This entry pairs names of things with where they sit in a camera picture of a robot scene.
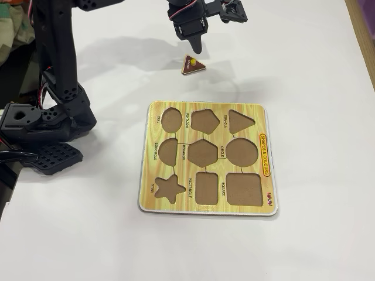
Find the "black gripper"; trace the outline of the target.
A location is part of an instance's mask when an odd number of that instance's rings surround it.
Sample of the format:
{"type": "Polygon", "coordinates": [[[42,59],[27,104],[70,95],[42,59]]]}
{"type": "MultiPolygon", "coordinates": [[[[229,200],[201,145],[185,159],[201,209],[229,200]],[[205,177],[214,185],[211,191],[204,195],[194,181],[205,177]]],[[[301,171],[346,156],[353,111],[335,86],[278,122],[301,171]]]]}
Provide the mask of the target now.
{"type": "Polygon", "coordinates": [[[203,1],[168,1],[168,18],[173,23],[177,37],[188,40],[196,54],[202,52],[202,35],[208,23],[203,1]]]}

